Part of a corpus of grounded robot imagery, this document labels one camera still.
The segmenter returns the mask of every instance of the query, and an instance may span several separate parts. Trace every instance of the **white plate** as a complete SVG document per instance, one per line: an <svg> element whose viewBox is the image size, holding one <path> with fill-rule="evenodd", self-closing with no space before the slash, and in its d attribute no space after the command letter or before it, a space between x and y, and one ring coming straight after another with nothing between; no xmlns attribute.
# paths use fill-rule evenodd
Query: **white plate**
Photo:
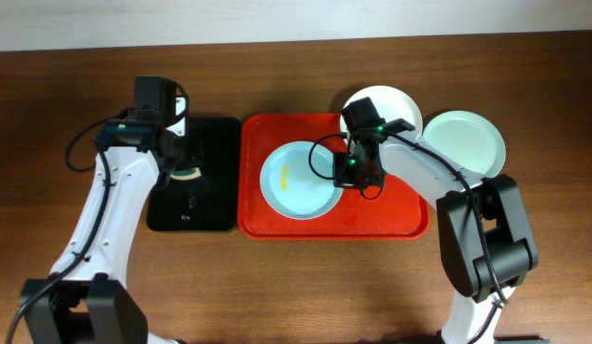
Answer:
<svg viewBox="0 0 592 344"><path fill-rule="evenodd" d="M329 212L341 199L342 188L317 177L308 166L312 142L295 141L272 152L260 173L260 188L266 202L278 213L308 220ZM332 175L332 153L317 145L311 158L315 170Z"/></svg>
<svg viewBox="0 0 592 344"><path fill-rule="evenodd" d="M403 118L408 123L414 125L414 129L418 133L421 133L423 130L421 112L417 104L404 92L390 86L370 86L351 96L343 108L346 108L352 101L364 97L370 97L379 116L384 118L385 121L390 122ZM348 131L343 117L341 117L339 128L341 132Z"/></svg>
<svg viewBox="0 0 592 344"><path fill-rule="evenodd" d="M506 161L504 139L489 120L467 111L432 119L423 139L469 170L495 177Z"/></svg>

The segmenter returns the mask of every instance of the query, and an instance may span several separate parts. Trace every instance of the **black cable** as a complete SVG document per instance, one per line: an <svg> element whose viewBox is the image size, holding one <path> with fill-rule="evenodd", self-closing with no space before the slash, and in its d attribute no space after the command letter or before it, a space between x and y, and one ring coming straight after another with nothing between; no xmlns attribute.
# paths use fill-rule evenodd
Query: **black cable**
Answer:
<svg viewBox="0 0 592 344"><path fill-rule="evenodd" d="M311 150L308 151L308 167L311 168L311 171L313 171L313 173L323 179L323 180L327 180L327 181L332 181L334 180L333 177L326 177L321 175L319 172L317 172L317 170L315 170L315 168L313 167L313 162L311 161L311 158L313 157L313 150L315 150L315 147L317 147L318 144L320 144L323 140L329 139L329 138L342 138L344 139L346 136L346 133L340 133L340 134L331 134L331 135L326 135L324 137L322 137L321 139L317 140L317 142L313 143L313 146L311 147Z"/></svg>
<svg viewBox="0 0 592 344"><path fill-rule="evenodd" d="M492 308L489 311L489 314L487 315L487 318L485 319L483 326L481 326L476 335L468 341L468 344L477 343L477 341L487 332L487 329L489 329L489 325L491 325L491 322L494 320L494 316L496 316L497 310L501 308L502 305L500 300L496 300L493 302Z"/></svg>
<svg viewBox="0 0 592 344"><path fill-rule="evenodd" d="M86 240L84 247L82 247L79 253L73 252L74 260L64 270L62 270L55 276L51 276L50 278L52 278L52 280L50 280L50 282L43 289L38 291L37 294L30 297L27 301L25 301L22 304L22 306L20 306L20 309L13 317L13 320L10 323L10 327L8 328L8 333L6 335L6 344L11 344L11 342L13 341L13 336L16 333L16 327L18 326L18 322L20 321L20 319L22 319L22 317L29 310L29 308L35 302L37 302L37 300L44 296L48 291L54 288L56 284L58 284L58 282L60 282L65 276L71 273L71 271L73 271L77 267L77 265L79 265L79 263L81 263L81 261L85 259L86 253L88 253L88 250L90 249L91 245L93 244L93 241L95 240L96 233L98 232L98 228L100 227L101 220L103 218L103 213L105 212L107 202L109 201L110 188L112 187L112 176L110 174L107 157L105 157L105 153L101 149L97 148L97 151L98 155L101 157L101 161L103 162L103 169L105 171L105 181L103 182L105 190L103 192L103 198L101 199L101 204L98 208L98 212L96 213L93 228L91 229L90 234L88 235L88 239Z"/></svg>
<svg viewBox="0 0 592 344"><path fill-rule="evenodd" d="M400 140L400 141L406 143L407 145L409 145L410 147L412 147L416 150L419 150L419 151L429 155L430 157L434 158L438 162L442 163L449 170L449 172L451 172L457 178L457 180L462 184L462 186L466 190L466 195L468 196L470 208L472 209L473 213L475 214L476 228L478 229L478 237L480 239L480 245L482 246L483 256L485 258L485 264L487 265L487 269L489 270L489 275L491 277L492 284L494 285L494 289L496 290L497 295L499 296L499 299L504 304L508 304L508 299L504 295L504 292L502 291L502 288L497 280L496 270L494 269L494 265L491 261L491 253L489 253L489 247L487 246L487 238L485 237L485 229L483 228L483 223L482 223L482 219L480 216L480 211L478 211L478 206L476 206L475 194L472 192L472 189L470 188L468 183L466 183L466 181L464 180L464 177L462 176L462 174L460 172L457 172L448 162L446 162L440 156L435 154L435 152L433 152L429 149L426 149L425 147L420 146L419 143L413 143L409 140L406 140L402 137L395 135L394 133L391 133L391 132L388 132L385 130L382 131L382 133L387 136L390 136L394 139Z"/></svg>
<svg viewBox="0 0 592 344"><path fill-rule="evenodd" d="M154 186L152 187L153 191L161 191L163 189L166 188L166 186L169 184L169 182L171 182L171 173L173 173L173 168L167 169L164 175L164 183L162 183L162 186Z"/></svg>
<svg viewBox="0 0 592 344"><path fill-rule="evenodd" d="M374 200L378 199L379 196L381 196L381 193L383 193L383 187L384 187L384 185L379 186L379 192L374 197L368 197L368 196L366 196L364 194L364 189L360 189L360 196L362 196L362 198L365 199L365 200L374 201Z"/></svg>
<svg viewBox="0 0 592 344"><path fill-rule="evenodd" d="M126 118L126 116L128 115L128 109L123 109L122 111L120 111L117 115L111 116L109 118L104 118L101 120L98 120L96 122L94 122L93 124L87 126L86 128L84 128L82 131L79 132L79 134L75 135L74 139L71 140L71 142L69 142L69 144L67 145L67 149L65 150L65 163L67 164L67 167L69 167L69 169L71 169L74 172L78 172L78 173L84 173L84 172L88 172L90 170L93 170L95 168L94 165L92 166L88 166L88 167L84 167L84 168L80 168L80 167L76 167L71 163L71 151L74 149L75 144L89 131L91 131L92 129L94 129L95 127L97 127L99 124L103 124L106 121L110 120L110 119L121 119L121 118Z"/></svg>

